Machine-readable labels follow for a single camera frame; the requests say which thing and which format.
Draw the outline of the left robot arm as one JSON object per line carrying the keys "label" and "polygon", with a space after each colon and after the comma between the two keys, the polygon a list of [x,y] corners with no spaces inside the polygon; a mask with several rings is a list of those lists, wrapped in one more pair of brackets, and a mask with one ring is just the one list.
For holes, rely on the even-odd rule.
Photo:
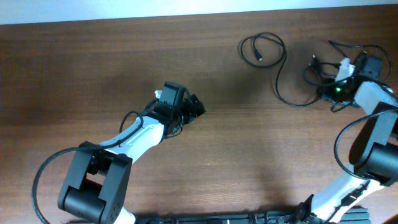
{"label": "left robot arm", "polygon": [[203,113],[195,94],[165,82],[130,127],[100,144],[78,146],[58,196],[59,209],[90,223],[134,223],[135,216],[124,208],[133,163]]}

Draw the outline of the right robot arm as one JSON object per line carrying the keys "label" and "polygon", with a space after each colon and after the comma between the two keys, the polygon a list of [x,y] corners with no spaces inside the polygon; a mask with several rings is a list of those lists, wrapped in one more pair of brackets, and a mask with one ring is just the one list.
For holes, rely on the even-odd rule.
{"label": "right robot arm", "polygon": [[378,80],[381,59],[366,54],[355,63],[345,57],[337,64],[336,77],[322,83],[321,90],[345,105],[361,108],[366,116],[344,127],[335,139],[333,153],[344,133],[363,123],[349,152],[349,166],[340,159],[342,174],[325,190],[299,204],[293,215],[279,215],[278,222],[339,223],[359,222],[356,205],[368,195],[397,183],[397,97]]}

